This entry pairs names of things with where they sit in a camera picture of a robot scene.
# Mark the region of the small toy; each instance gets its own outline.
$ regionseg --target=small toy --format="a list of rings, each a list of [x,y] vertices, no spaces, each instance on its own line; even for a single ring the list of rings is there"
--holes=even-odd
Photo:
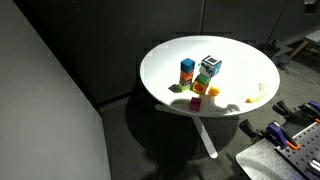
[[[200,111],[200,106],[201,106],[201,99],[200,98],[196,98],[196,97],[192,97],[191,101],[190,101],[190,110],[193,111]]]
[[[193,82],[193,86],[192,86],[192,90],[198,94],[204,94],[208,88],[208,85],[203,85],[200,82],[198,82],[197,80],[195,80]]]
[[[203,74],[199,74],[196,80],[203,85],[208,85],[211,79],[207,76],[204,76]]]
[[[255,96],[252,96],[252,97],[249,97],[246,102],[247,103],[255,103],[255,102],[258,102],[260,101],[266,94],[267,94],[267,91],[264,87],[264,85],[262,84],[259,84],[259,93],[256,94]]]
[[[189,74],[194,70],[195,62],[189,58],[184,59],[181,61],[181,71]]]
[[[182,92],[190,89],[191,87],[194,65],[195,61],[189,58],[181,61],[180,81],[178,87]]]
[[[206,77],[212,78],[219,73],[222,61],[207,56],[201,61],[200,73]]]
[[[220,93],[220,88],[216,86],[211,86],[209,90],[209,95],[211,96],[217,96]]]

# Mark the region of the orange block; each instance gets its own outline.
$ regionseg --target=orange block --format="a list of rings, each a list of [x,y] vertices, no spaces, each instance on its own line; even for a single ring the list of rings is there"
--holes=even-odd
[[[192,79],[192,78],[193,78],[193,71],[192,71],[191,73],[189,73],[189,74],[181,71],[181,73],[180,73],[180,79],[183,79],[184,81],[188,81],[188,80],[190,80],[190,79]]]
[[[208,88],[208,85],[203,85],[199,83],[198,81],[194,81],[192,90],[198,94],[204,94]]]

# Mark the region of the block with apriltag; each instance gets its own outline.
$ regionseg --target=block with apriltag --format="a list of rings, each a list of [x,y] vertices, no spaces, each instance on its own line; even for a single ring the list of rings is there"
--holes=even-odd
[[[210,55],[201,61],[200,73],[212,78],[219,73],[222,61],[212,58]]]

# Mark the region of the table leg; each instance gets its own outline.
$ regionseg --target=table leg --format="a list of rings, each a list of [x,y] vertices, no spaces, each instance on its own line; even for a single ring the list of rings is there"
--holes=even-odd
[[[168,108],[167,106],[164,106],[162,104],[157,104],[155,106],[156,110],[158,111],[163,111],[163,112],[168,112],[168,113],[172,113],[172,114],[178,114],[178,115],[182,115],[182,116],[189,116],[189,117],[192,117],[192,120],[193,120],[193,123],[195,124],[198,132],[199,132],[199,135],[203,141],[203,144],[204,146],[206,147],[208,153],[209,153],[209,156],[211,158],[217,158],[218,157],[218,152],[217,150],[215,149],[215,147],[213,146],[213,143],[209,137],[209,134],[207,133],[201,119],[199,116],[190,116],[190,115],[186,115],[186,114],[183,114],[183,113],[180,113],[180,112],[177,112],[171,108]]]
[[[206,147],[209,155],[211,158],[217,158],[218,152],[216,148],[213,146],[212,141],[209,137],[209,134],[207,133],[204,125],[201,122],[201,119],[199,116],[193,116],[192,117],[194,124],[196,125],[196,128],[199,132],[199,135],[203,141],[204,146]]]
[[[297,49],[295,49],[294,51],[293,51],[293,53],[289,56],[289,59],[292,59],[293,58],[293,56],[295,56],[296,54],[298,54],[298,52],[300,52],[304,47],[306,47],[307,45],[308,45],[308,41],[303,41],[301,44],[300,44],[300,46],[297,48]]]

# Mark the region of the red block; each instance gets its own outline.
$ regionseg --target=red block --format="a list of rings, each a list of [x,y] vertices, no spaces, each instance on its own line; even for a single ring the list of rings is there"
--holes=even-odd
[[[201,106],[201,99],[192,97],[190,101],[190,110],[200,111],[200,106]]]

